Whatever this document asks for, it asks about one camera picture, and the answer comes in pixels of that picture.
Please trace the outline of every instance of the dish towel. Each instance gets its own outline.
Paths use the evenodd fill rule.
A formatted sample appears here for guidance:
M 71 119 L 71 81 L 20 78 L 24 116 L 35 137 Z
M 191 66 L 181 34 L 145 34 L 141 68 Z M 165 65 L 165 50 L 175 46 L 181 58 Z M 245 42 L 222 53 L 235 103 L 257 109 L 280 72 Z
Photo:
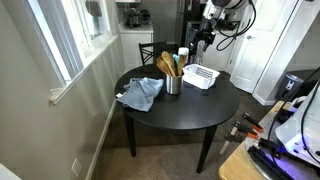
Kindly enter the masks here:
M 126 92 L 117 98 L 117 101 L 123 103 L 124 107 L 148 112 L 162 85 L 163 79 L 132 78 L 129 84 L 124 86 Z

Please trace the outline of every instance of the chair backrest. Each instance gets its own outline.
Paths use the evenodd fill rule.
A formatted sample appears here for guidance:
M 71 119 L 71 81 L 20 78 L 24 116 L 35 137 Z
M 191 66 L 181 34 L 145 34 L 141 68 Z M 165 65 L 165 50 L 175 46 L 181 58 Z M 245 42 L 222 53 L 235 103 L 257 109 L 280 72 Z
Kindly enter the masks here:
M 141 44 L 139 43 L 140 55 L 142 60 L 142 65 L 145 65 L 150 59 L 153 63 L 156 62 L 157 58 L 161 56 L 163 51 L 167 49 L 166 41 L 159 41 L 153 43 Z

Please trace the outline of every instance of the bottle cap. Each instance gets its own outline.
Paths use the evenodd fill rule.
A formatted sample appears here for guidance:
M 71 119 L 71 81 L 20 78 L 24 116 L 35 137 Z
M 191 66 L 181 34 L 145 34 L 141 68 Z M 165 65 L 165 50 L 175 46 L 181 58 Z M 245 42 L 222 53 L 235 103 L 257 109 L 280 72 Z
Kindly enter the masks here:
M 186 47 L 181 47 L 178 50 L 178 54 L 179 55 L 184 55 L 184 56 L 188 56 L 189 55 L 189 49 Z

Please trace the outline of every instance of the white dish rack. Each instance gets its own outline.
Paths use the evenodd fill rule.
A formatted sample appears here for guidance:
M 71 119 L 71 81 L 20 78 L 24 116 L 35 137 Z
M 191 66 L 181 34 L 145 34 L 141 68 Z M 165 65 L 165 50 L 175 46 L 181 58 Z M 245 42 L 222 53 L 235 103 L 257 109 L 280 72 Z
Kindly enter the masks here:
M 200 89 L 209 89 L 214 85 L 219 72 L 198 64 L 191 64 L 183 68 L 183 81 L 186 81 Z

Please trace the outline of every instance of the window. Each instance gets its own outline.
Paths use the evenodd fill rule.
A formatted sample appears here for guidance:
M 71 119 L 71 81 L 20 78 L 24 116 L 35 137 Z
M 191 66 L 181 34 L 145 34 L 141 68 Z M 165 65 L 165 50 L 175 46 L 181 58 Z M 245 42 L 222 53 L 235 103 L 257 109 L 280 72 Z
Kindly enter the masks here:
M 63 87 L 88 67 L 87 58 L 111 36 L 104 0 L 27 0 L 32 21 L 45 39 L 43 43 Z

